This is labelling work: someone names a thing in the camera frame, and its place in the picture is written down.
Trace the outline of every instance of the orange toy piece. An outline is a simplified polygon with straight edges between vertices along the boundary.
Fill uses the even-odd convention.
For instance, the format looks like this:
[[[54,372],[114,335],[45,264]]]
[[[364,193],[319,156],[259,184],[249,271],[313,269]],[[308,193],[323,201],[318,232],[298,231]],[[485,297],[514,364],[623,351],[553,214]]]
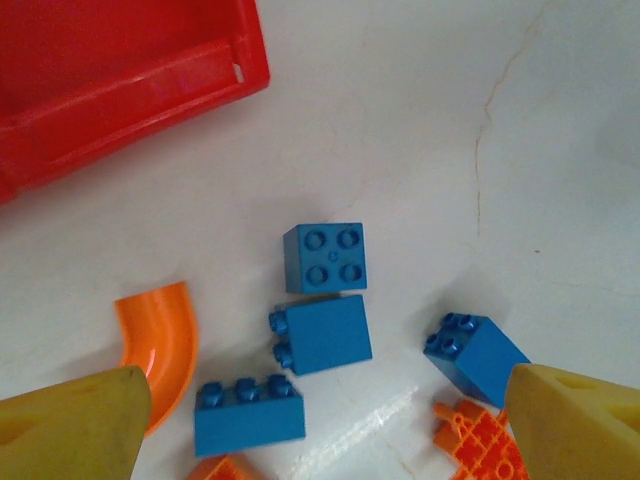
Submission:
[[[203,460],[187,480],[267,480],[249,461],[237,453]]]
[[[529,480],[520,451],[506,430],[504,411],[497,417],[470,400],[462,400],[455,410],[442,403],[433,407],[444,420],[433,443],[460,464],[451,480]]]
[[[115,302],[124,335],[120,365],[138,365],[151,388],[151,434],[184,396],[198,357],[198,327],[185,282]]]

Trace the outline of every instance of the orange lattice piece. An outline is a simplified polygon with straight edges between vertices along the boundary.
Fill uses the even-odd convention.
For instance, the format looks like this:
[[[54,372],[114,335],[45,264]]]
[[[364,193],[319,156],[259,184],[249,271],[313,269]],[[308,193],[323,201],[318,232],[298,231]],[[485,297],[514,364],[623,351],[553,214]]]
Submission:
[[[462,400],[455,410],[437,403],[433,412],[444,420],[433,443],[460,464],[451,480],[529,480],[516,442],[506,430],[509,421],[504,411],[494,417]]]
[[[187,480],[267,480],[267,477],[243,455],[232,454],[203,460]]]

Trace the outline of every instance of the white floor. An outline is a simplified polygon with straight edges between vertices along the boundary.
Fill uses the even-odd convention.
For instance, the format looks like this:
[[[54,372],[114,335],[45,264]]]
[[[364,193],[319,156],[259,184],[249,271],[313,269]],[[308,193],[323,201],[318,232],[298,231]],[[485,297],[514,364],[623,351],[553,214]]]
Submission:
[[[115,366],[112,302],[188,280],[196,381],[133,478],[195,465],[196,386],[262,376],[281,235],[361,221],[374,360],[296,379],[279,479],[447,479],[422,355],[448,310],[640,387],[640,2],[263,0],[264,92],[0,208],[0,397]]]

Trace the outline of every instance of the blue toy brick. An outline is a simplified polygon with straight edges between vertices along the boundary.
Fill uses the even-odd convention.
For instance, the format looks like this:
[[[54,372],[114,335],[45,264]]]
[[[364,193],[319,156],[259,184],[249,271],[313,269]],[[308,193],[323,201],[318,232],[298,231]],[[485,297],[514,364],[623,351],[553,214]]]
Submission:
[[[283,239],[287,292],[335,293],[367,288],[361,223],[298,225]]]
[[[529,359],[488,317],[449,313],[424,354],[462,393],[504,408],[511,370]]]
[[[273,354],[296,375],[373,357],[362,295],[293,305],[269,315],[280,338]]]
[[[196,396],[194,431],[196,457],[304,438],[303,399],[284,375],[263,385],[241,378],[227,389],[207,383]]]

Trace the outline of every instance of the plastic toy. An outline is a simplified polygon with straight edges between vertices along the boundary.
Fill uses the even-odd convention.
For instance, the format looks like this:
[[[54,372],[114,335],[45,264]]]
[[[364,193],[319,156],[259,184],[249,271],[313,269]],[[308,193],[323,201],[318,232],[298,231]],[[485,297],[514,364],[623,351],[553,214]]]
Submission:
[[[202,460],[187,480],[268,480],[244,455],[233,454]]]
[[[488,317],[449,313],[424,354],[462,393],[498,408],[511,369],[529,359]]]
[[[269,315],[273,354],[296,375],[373,357],[362,295],[292,305]]]
[[[228,389],[207,383],[196,397],[194,430],[196,457],[304,438],[304,403],[284,375],[264,385],[241,378]]]
[[[298,225],[284,235],[287,292],[331,293],[367,288],[361,223]]]
[[[198,358],[198,326],[185,282],[115,302],[124,335],[120,365],[138,365],[151,387],[147,435],[178,406]]]
[[[459,402],[455,411],[442,403],[433,410],[444,420],[433,443],[460,464],[451,480],[528,480],[504,412],[496,418],[469,400]]]

